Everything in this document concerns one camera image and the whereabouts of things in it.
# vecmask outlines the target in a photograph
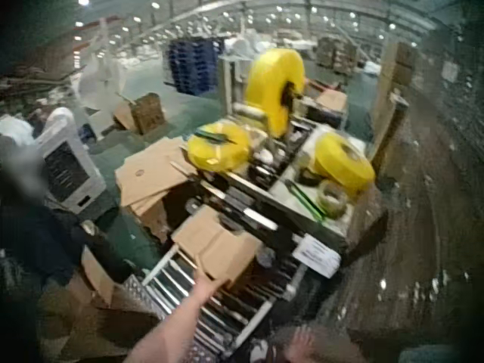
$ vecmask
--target box flap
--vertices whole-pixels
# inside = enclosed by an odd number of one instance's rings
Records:
[[[224,230],[202,252],[200,259],[212,278],[228,278],[231,282],[252,262],[262,242],[247,232],[235,235]]]
[[[239,235],[226,230],[218,213],[209,206],[187,220],[172,239],[193,260],[200,256],[203,269],[212,278],[228,278],[231,282],[252,262],[262,242],[247,232]]]
[[[202,206],[180,226],[172,239],[194,260],[222,231],[217,211],[209,206]]]

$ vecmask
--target flattened cardboard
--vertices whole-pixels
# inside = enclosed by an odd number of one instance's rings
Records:
[[[215,279],[227,276],[234,282],[261,246],[262,242],[250,233],[235,235],[224,229],[202,252],[200,259],[208,275]]]
[[[202,206],[197,214],[189,218],[172,236],[192,259],[204,251],[216,237],[222,233],[217,211],[209,206]]]
[[[329,110],[342,113],[346,108],[347,98],[348,96],[342,92],[327,89],[316,99],[316,102]]]
[[[116,171],[116,178],[121,180],[121,206],[128,206],[187,180],[166,157],[154,157],[152,154],[137,163],[125,164]]]
[[[217,212],[202,206],[172,236],[192,259],[200,257],[203,269],[212,278],[233,283],[253,261],[262,242],[247,232],[236,235],[220,225]]]
[[[182,143],[182,138],[163,138],[126,158],[116,171],[116,183],[121,190],[121,206],[136,204],[134,210],[148,210],[163,197],[162,192],[186,182],[186,176],[171,165],[173,161],[187,172],[195,171],[184,158],[180,148]]]

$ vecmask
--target cardboard box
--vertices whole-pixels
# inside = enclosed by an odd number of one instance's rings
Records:
[[[160,96],[152,92],[136,101],[120,102],[114,116],[125,129],[140,135],[145,135],[165,123]]]
[[[412,68],[397,63],[382,64],[380,72],[380,76],[391,79],[400,85],[410,85],[413,75],[414,70]]]
[[[253,261],[262,242],[247,232],[233,234],[220,223],[218,213],[202,206],[174,235],[173,241],[192,259],[200,257],[212,278],[233,284]]]
[[[398,90],[403,97],[408,94],[408,87],[406,85],[401,85],[394,80],[385,77],[383,74],[380,74],[377,93],[370,112],[374,131],[378,129],[377,120],[380,117],[380,113],[385,103],[388,101],[390,93],[395,92],[396,90]]]
[[[389,43],[382,56],[382,67],[384,64],[401,64],[402,66],[415,68],[417,50],[404,42]]]
[[[327,89],[316,99],[322,107],[327,108],[335,113],[344,113],[348,96],[333,89]]]
[[[87,248],[82,269],[85,276],[75,274],[68,289],[50,281],[37,304],[39,341],[48,361],[123,357],[159,323]]]

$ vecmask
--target metal frame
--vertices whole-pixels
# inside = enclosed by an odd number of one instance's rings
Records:
[[[239,4],[242,6],[247,6],[247,3],[254,2],[254,1],[255,0],[219,0],[217,2],[210,2],[209,4],[205,4],[205,5],[200,5],[200,2],[198,2],[199,6],[197,6],[192,10],[185,11],[181,14],[175,15],[174,13],[170,12],[170,18],[168,20],[165,20],[161,24],[151,27],[150,29],[133,37],[129,43],[122,45],[119,48],[119,50],[128,48],[131,43],[137,42],[138,40],[142,40],[145,36],[149,36],[153,32],[164,29],[172,23],[176,23],[176,22],[188,19],[189,17],[194,17],[197,15],[208,13],[210,11],[222,10],[223,8],[230,7],[230,6],[235,7],[236,5],[239,5]],[[169,4],[171,4],[170,9],[172,9],[172,2],[173,0],[169,1]],[[377,8],[371,8],[368,6],[359,7],[357,6],[357,4],[341,4],[341,2],[336,2],[336,1],[324,2],[324,3],[318,3],[318,2],[313,3],[311,1],[307,1],[304,4],[293,4],[290,2],[268,2],[266,4],[255,5],[252,7],[252,9],[270,8],[270,7],[275,7],[277,5],[290,7],[290,8],[306,8],[306,10],[308,9],[308,7],[316,7],[317,9],[328,9],[332,11],[353,11],[359,14],[359,16],[361,17],[374,18],[377,20],[381,20],[384,23],[387,23],[390,21],[389,14],[391,14],[392,21],[396,23],[400,29],[406,30],[410,33],[414,33],[417,36],[421,36],[426,31],[435,29],[437,25],[440,24],[440,22],[437,19],[426,17],[425,14],[422,14],[417,9],[410,8],[407,5],[401,4],[399,2],[392,3],[392,6],[389,8],[389,11],[381,11]],[[232,8],[232,11],[242,12],[242,14],[244,13],[243,8],[238,8],[238,9]],[[419,32],[417,29],[414,29],[402,23],[400,20],[406,20],[410,24],[415,24],[420,28],[422,28],[422,31]]]

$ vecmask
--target green floor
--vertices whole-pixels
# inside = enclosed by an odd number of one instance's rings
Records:
[[[306,73],[308,77],[323,82],[341,80],[340,76],[317,67],[312,62],[306,62]],[[349,121],[346,130],[365,140],[371,139],[371,129],[366,117],[376,83],[376,78],[356,73],[346,88],[349,96]],[[111,132],[90,150],[106,180],[107,191],[116,202],[119,202],[119,191],[114,180],[114,171],[123,164],[126,157],[164,136],[174,138],[192,132],[198,126],[215,122],[221,116],[222,109],[216,93],[194,97],[179,94],[173,87],[164,85],[159,61],[144,62],[127,75],[123,90],[126,97],[136,99],[147,92],[156,92],[160,96],[167,124],[143,137],[127,131]],[[161,257],[160,244],[150,239],[134,219],[122,210],[112,209],[96,222],[106,232],[121,257],[130,259],[143,268],[152,267]]]

